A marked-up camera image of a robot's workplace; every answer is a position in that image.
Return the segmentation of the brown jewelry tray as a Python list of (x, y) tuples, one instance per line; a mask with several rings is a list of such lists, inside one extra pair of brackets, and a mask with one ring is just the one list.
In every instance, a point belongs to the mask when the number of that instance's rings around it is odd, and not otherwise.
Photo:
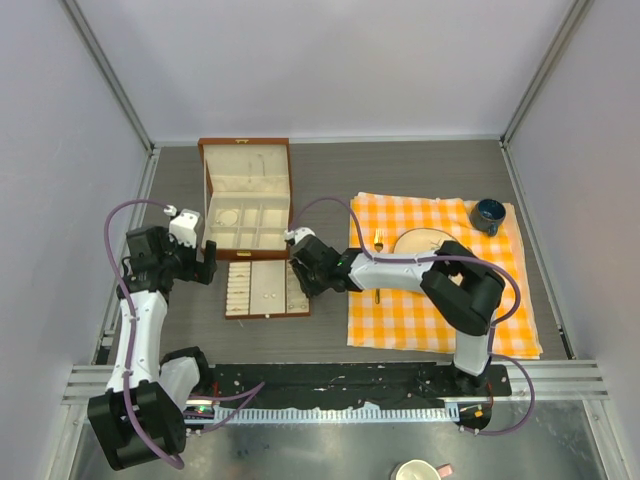
[(230, 262), (226, 287), (225, 318), (272, 319), (311, 314), (310, 300), (302, 292), (292, 266), (286, 260)]

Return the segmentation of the brown jewelry box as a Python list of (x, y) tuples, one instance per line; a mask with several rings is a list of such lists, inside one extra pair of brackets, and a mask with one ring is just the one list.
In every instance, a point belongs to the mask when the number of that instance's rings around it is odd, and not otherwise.
[(292, 220), (287, 138), (201, 138), (205, 224), (202, 242), (228, 261), (284, 260)]

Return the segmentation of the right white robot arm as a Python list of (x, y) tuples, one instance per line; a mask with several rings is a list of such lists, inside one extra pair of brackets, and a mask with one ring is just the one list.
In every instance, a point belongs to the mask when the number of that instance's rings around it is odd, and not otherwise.
[(491, 324), (509, 274), (477, 258), (455, 241), (422, 254), (371, 253), (349, 248), (340, 253), (313, 231), (285, 233), (290, 264), (303, 293), (315, 297), (336, 292), (400, 290), (425, 295), (456, 331), (451, 380), (457, 391), (472, 395), (488, 381)]

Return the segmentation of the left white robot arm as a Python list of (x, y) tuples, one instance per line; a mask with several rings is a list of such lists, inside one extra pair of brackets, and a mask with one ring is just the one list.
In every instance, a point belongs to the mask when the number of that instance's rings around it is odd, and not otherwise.
[(195, 227), (177, 223), (135, 229), (126, 241), (116, 363), (104, 393), (89, 400), (88, 418), (112, 469), (162, 460), (181, 470), (187, 400), (205, 397), (213, 375), (197, 346), (160, 354), (161, 332), (175, 281), (211, 283), (216, 246), (207, 243), (199, 260)]

